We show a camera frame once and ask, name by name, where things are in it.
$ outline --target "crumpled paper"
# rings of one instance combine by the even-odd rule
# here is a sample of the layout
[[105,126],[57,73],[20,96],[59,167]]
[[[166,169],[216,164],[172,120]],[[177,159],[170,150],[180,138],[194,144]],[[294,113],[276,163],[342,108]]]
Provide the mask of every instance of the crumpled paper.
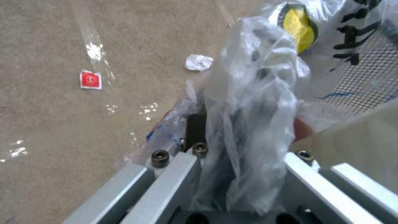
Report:
[[185,68],[191,71],[203,71],[210,68],[214,59],[204,55],[190,55],[185,61]]

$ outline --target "gray metal beam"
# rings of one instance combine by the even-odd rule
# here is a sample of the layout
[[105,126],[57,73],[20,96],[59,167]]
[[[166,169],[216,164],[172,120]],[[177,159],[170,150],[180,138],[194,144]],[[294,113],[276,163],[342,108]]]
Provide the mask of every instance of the gray metal beam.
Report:
[[293,153],[285,157],[287,175],[280,197],[287,210],[309,208],[323,223],[380,223]]
[[175,211],[188,208],[196,193],[200,172],[196,156],[178,153],[121,224],[167,223]]
[[398,223],[398,196],[343,163],[320,173],[383,223]]
[[117,223],[154,180],[153,171],[128,163],[63,223]]

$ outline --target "beige carpet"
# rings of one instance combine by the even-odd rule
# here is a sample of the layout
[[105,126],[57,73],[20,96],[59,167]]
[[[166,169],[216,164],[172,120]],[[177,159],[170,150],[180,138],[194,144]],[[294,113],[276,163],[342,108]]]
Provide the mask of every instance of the beige carpet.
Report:
[[234,19],[260,2],[82,0],[115,76],[102,90],[80,90],[93,66],[70,1],[0,1],[0,223],[61,222],[143,146],[196,75],[186,57],[228,35],[216,1]]

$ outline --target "yellow label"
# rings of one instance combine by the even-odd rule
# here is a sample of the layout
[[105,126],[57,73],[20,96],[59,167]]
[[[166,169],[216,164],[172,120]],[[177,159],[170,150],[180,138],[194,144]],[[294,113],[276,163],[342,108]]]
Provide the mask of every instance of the yellow label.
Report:
[[297,52],[309,48],[317,38],[317,28],[305,11],[303,5],[286,5],[278,19],[278,25],[296,39]]

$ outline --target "red label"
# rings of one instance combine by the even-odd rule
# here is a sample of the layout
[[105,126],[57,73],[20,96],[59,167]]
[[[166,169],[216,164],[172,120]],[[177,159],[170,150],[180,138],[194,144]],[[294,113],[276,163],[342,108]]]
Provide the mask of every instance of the red label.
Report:
[[82,72],[82,86],[99,87],[100,77],[94,73]]

